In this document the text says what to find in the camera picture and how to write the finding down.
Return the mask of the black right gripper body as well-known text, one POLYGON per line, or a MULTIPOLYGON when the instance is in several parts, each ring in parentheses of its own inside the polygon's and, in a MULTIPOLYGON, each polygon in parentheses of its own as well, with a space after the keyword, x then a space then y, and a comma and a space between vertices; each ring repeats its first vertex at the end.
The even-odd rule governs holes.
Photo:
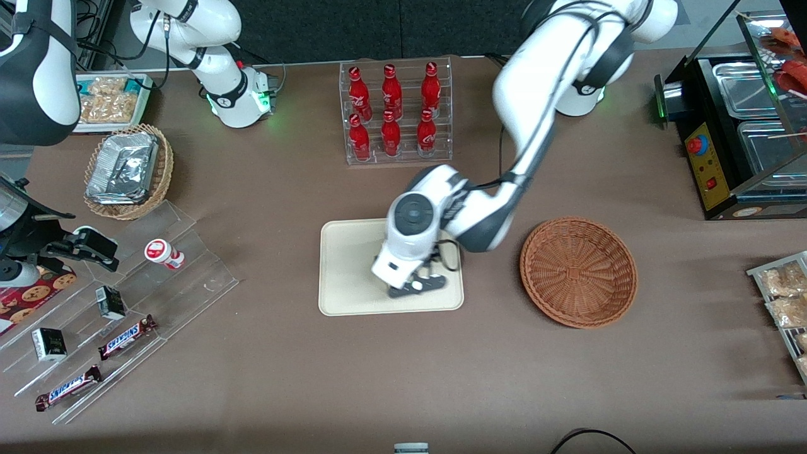
POLYGON ((40 251, 40 257, 62 257, 66 259, 79 259, 75 240, 78 238, 75 233, 60 232, 53 236, 40 251))

